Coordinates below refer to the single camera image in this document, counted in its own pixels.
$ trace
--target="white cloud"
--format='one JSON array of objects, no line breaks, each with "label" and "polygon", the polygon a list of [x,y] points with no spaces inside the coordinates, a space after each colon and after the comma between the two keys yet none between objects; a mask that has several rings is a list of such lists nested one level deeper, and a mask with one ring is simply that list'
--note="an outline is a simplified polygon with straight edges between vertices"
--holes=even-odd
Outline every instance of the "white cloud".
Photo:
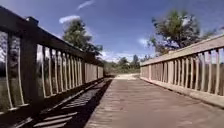
[{"label": "white cloud", "polygon": [[77,10],[80,10],[80,9],[83,9],[87,6],[90,6],[92,5],[93,3],[95,3],[94,0],[89,0],[89,1],[85,1],[84,3],[80,4],[78,7],[77,7]]},{"label": "white cloud", "polygon": [[132,61],[134,54],[133,53],[128,53],[128,52],[120,52],[120,53],[115,53],[111,51],[102,51],[101,52],[101,58],[110,61],[110,62],[118,62],[120,58],[126,57],[129,62]]},{"label": "white cloud", "polygon": [[70,22],[72,20],[80,20],[81,17],[78,15],[70,15],[70,16],[65,16],[65,17],[61,17],[59,19],[59,23],[64,24],[66,22]]},{"label": "white cloud", "polygon": [[86,29],[86,35],[87,36],[93,36],[93,32],[89,27],[85,27],[85,29]]},{"label": "white cloud", "polygon": [[146,38],[140,38],[138,39],[139,44],[141,44],[143,47],[148,47],[148,40]]}]

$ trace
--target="blue sky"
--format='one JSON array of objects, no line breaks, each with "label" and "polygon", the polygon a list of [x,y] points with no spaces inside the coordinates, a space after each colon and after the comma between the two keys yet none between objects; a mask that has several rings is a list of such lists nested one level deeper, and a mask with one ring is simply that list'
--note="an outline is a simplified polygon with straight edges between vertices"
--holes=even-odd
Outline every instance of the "blue sky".
[{"label": "blue sky", "polygon": [[81,18],[94,44],[103,45],[103,58],[114,61],[154,55],[145,45],[154,34],[151,19],[172,9],[194,14],[202,31],[224,26],[224,0],[0,0],[0,5],[22,17],[33,16],[58,37],[63,35],[62,22]]}]

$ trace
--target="railing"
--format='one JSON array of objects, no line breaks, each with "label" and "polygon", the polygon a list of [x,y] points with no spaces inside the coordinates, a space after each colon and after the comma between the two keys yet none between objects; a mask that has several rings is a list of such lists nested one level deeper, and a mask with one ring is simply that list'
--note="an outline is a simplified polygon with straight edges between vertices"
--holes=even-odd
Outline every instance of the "railing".
[{"label": "railing", "polygon": [[103,64],[0,7],[0,111],[29,106],[103,78]]},{"label": "railing", "polygon": [[141,63],[141,78],[224,107],[223,48],[222,35],[150,59]]}]

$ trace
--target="bridge deck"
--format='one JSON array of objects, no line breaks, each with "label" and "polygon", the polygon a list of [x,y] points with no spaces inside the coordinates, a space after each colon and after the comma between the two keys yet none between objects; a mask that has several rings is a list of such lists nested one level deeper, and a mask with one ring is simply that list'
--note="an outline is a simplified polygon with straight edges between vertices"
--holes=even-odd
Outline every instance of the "bridge deck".
[{"label": "bridge deck", "polygon": [[130,78],[115,78],[87,128],[223,128],[223,110]]},{"label": "bridge deck", "polygon": [[24,127],[223,128],[224,111],[121,75],[81,92]]}]

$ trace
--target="wooden bridge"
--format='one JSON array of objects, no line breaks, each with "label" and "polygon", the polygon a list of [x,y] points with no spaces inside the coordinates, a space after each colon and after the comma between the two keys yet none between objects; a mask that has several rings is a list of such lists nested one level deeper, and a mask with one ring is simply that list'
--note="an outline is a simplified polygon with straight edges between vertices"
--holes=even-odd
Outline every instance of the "wooden bridge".
[{"label": "wooden bridge", "polygon": [[105,77],[103,64],[0,7],[0,127],[223,128],[224,36]]}]

